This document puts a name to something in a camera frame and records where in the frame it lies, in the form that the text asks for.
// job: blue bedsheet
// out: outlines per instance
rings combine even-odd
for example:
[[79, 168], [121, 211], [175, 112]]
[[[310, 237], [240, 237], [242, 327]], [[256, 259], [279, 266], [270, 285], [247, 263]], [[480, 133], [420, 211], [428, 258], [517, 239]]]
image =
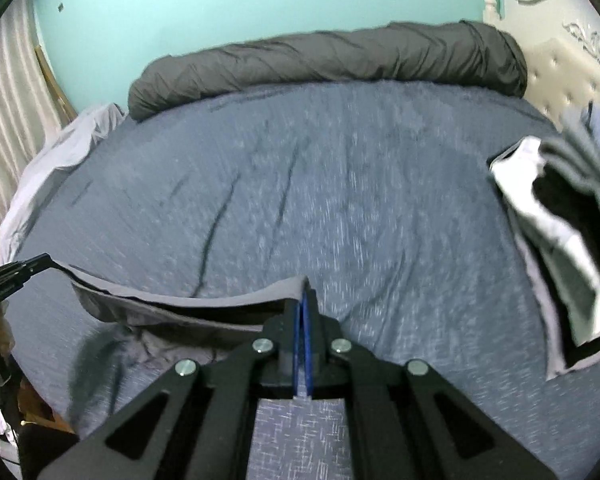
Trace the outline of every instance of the blue bedsheet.
[[[561, 479], [581, 480], [600, 456], [600, 364], [544, 380], [538, 306], [486, 165], [554, 133], [485, 89], [254, 88], [125, 120], [19, 257], [46, 251], [185, 296], [307, 274], [347, 335], [381, 358], [432, 363]], [[83, 435], [160, 373], [130, 360], [134, 335], [88, 316], [59, 273], [30, 280], [8, 319], [24, 373]], [[341, 402], [263, 402], [249, 478], [350, 478], [347, 439]]]

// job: wooden bed frame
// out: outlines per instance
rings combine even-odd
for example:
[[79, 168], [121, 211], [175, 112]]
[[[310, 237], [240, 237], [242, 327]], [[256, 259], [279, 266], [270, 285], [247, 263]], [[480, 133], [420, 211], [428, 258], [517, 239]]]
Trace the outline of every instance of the wooden bed frame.
[[588, 0], [512, 0], [501, 18], [497, 0], [484, 0], [483, 21], [511, 34], [525, 54], [525, 99], [560, 127], [568, 106], [600, 104], [600, 19], [570, 18], [573, 4], [595, 12]]

